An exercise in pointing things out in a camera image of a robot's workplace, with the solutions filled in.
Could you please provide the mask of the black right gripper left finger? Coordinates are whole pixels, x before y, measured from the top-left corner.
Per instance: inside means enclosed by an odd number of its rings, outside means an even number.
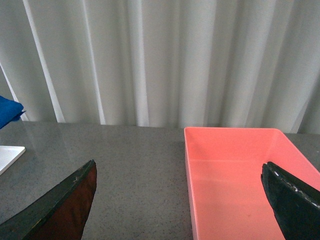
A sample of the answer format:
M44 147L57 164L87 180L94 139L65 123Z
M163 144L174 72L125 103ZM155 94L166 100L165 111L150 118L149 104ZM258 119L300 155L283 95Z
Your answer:
M97 188L88 161L31 205L0 225L2 240L80 240Z

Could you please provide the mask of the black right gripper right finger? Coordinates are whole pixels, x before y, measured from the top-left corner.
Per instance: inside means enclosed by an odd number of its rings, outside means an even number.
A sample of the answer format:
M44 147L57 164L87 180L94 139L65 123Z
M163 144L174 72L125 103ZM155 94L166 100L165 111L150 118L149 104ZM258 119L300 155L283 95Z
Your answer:
M320 191L269 161L261 182L274 217L286 240L320 238Z

